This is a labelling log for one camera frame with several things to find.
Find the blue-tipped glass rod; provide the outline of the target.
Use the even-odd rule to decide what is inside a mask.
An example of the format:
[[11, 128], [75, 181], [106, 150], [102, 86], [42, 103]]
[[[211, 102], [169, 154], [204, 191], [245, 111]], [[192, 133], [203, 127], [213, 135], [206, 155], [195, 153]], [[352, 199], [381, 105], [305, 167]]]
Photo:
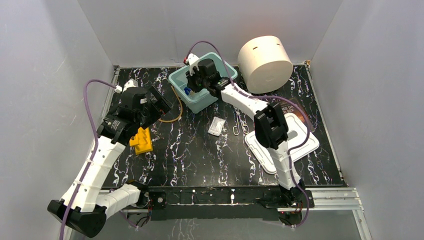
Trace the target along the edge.
[[189, 87], [185, 87], [184, 92], [187, 96], [191, 96], [193, 94], [193, 91]]

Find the metal test tube clamp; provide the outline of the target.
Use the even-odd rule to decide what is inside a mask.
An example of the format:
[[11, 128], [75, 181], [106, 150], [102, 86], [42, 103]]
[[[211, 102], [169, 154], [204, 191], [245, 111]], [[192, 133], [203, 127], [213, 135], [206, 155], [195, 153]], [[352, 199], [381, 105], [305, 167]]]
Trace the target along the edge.
[[247, 135], [249, 133], [249, 126], [242, 122], [239, 109], [234, 108], [234, 113], [235, 113], [235, 126], [232, 128], [233, 134], [235, 136], [238, 136], [240, 135], [241, 132], [243, 132], [244, 135]]

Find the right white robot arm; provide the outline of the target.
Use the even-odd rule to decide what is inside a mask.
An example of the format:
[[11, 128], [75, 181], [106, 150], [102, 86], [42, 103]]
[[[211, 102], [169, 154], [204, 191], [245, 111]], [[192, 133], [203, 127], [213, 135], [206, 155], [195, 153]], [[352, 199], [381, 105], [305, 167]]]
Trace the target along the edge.
[[282, 202], [295, 207], [305, 193], [305, 185], [294, 168], [288, 147], [289, 126], [280, 104], [263, 101], [263, 96], [253, 96], [239, 88], [230, 76], [221, 76], [210, 58], [187, 59], [184, 63], [188, 67], [185, 75], [189, 89], [195, 93], [207, 90], [253, 120], [256, 140], [269, 152], [277, 170]]

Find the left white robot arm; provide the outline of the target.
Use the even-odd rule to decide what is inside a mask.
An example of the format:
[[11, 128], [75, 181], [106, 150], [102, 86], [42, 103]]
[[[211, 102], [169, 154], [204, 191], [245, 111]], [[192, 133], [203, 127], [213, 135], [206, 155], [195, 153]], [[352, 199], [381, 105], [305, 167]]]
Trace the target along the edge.
[[108, 194], [102, 186], [116, 160], [136, 136], [165, 115], [171, 107], [153, 86], [125, 87], [120, 103], [112, 107], [95, 132], [95, 143], [85, 165], [59, 200], [47, 210], [60, 222], [88, 238], [99, 234], [106, 220], [128, 206], [144, 208], [149, 203], [148, 187], [129, 180]]

